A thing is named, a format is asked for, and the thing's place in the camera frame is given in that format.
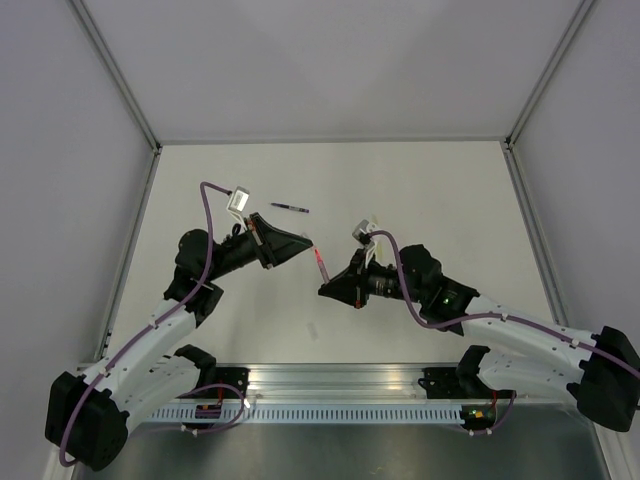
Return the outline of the yellow pen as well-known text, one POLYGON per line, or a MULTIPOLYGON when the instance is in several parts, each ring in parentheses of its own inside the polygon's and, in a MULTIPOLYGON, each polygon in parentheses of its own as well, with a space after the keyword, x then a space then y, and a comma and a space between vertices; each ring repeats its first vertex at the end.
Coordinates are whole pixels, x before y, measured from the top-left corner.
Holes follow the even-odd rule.
MULTIPOLYGON (((371 223, 374 225, 375 229, 378 229, 379 227, 379 222, 378 222, 378 218, 375 214, 372 214, 370 216, 370 221, 371 223)), ((381 240, 379 238, 376 238, 375 240, 376 242, 376 248, 375 248, 375 260, 379 263, 379 264, 383 264, 385 257, 384 257, 384 247, 381 243, 381 240)))

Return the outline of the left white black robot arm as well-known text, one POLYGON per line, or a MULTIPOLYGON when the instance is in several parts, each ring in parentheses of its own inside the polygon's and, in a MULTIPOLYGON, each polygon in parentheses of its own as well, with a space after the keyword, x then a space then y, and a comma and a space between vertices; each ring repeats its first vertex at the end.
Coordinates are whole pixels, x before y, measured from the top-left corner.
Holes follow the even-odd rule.
POLYGON ((224 293, 215 280, 257 261, 265 269, 309 250, 310 239, 278 229, 253 213, 222 242, 194 229, 178 242, 175 270, 157 310, 120 349, 83 372, 52 383, 45 437, 65 466, 98 472, 157 409, 182 394, 205 398, 217 386, 216 359, 193 345, 170 348, 213 313, 224 293))

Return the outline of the purple pen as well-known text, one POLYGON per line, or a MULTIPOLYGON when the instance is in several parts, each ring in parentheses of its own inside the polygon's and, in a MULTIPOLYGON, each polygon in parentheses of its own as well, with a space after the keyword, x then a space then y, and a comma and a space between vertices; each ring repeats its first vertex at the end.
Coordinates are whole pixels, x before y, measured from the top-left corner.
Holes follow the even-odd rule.
POLYGON ((310 213, 310 210, 307 209, 307 208, 293 206, 293 205, 289 205, 289 204, 283 204, 283 203, 278 203, 278 202, 270 202, 270 205, 275 207, 275 208, 278 208, 278 209, 293 211, 293 212, 297 212, 297 213, 303 213, 303 214, 309 214, 310 213))

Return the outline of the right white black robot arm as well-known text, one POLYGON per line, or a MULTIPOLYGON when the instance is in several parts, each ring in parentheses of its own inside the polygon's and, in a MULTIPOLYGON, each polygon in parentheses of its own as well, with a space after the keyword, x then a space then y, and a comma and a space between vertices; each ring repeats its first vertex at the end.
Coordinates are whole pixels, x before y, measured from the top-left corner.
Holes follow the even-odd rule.
POLYGON ((518 314, 446 277, 422 245, 402 248, 388 266, 360 248, 318 293, 356 309, 372 296, 402 300, 420 326, 473 339, 455 373, 466 396, 497 391, 567 401, 616 432, 629 431, 639 409, 639 355, 623 332, 545 325, 518 314))

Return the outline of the pink pen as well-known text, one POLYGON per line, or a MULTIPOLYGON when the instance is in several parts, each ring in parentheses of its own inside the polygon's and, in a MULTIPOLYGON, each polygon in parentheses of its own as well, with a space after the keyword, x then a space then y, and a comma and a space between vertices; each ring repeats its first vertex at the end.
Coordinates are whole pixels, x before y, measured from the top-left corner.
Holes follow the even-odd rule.
POLYGON ((324 264, 322 255, 321 255, 319 249, 316 246, 313 247, 313 253, 314 253, 314 256, 315 256, 316 264, 318 266, 319 272, 320 272, 321 277, 322 277, 322 283, 323 284, 327 284, 330 281, 330 276, 329 276, 328 270, 327 270, 327 268, 326 268, 326 266, 324 264))

